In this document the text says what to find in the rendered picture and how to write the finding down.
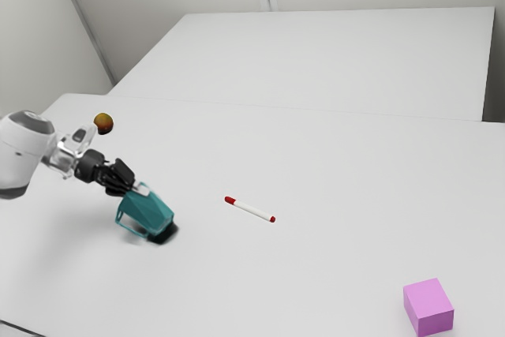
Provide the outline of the teal faceted mug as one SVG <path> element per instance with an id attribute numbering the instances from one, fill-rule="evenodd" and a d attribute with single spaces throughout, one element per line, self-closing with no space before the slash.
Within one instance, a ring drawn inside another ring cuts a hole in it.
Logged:
<path id="1" fill-rule="evenodd" d="M 174 212 L 146 183 L 136 182 L 116 197 L 121 201 L 114 221 L 131 233 L 162 245 L 177 229 Z"/>

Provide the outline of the white pen with red caps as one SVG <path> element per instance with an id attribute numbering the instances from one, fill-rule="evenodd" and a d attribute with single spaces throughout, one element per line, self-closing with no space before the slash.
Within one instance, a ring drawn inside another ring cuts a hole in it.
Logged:
<path id="1" fill-rule="evenodd" d="M 261 219 L 264 219 L 264 220 L 268 221 L 269 223 L 274 223 L 276 221 L 276 218 L 275 218 L 274 215 L 272 215 L 272 214 L 270 214 L 268 212 L 261 211 L 258 208 L 254 208 L 253 206 L 250 206 L 250 205 L 248 205 L 248 204 L 246 204 L 244 202 L 236 200 L 233 197 L 225 196 L 224 200 L 228 204 L 230 204 L 230 205 L 232 205 L 232 206 L 234 206 L 236 208 L 239 208 L 239 209 L 241 209 L 241 210 L 243 210 L 245 212 L 248 212 L 248 213 L 250 213 L 252 215 L 260 217 Z"/>

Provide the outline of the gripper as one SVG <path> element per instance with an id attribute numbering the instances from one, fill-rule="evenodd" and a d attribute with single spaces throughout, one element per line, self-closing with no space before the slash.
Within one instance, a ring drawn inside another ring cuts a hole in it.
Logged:
<path id="1" fill-rule="evenodd" d="M 123 197 L 133 187 L 135 174 L 121 160 L 107 165 L 103 153 L 88 149 L 78 160 L 74 176 L 84 183 L 96 182 L 112 197 Z"/>

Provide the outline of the pink cube block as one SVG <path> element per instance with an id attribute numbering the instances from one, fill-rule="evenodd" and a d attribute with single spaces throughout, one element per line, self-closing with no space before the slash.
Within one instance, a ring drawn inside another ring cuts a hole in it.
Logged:
<path id="1" fill-rule="evenodd" d="M 417 337 L 453 329 L 455 309 L 437 278 L 404 286 L 403 305 Z"/>

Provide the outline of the orange round fruit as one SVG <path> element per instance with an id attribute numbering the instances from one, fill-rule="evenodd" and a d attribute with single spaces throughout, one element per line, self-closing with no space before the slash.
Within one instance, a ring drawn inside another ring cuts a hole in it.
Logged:
<path id="1" fill-rule="evenodd" d="M 114 128 L 114 120 L 107 113 L 99 113 L 94 117 L 93 120 L 95 126 L 97 127 L 99 135 L 105 135 L 112 131 Z"/>

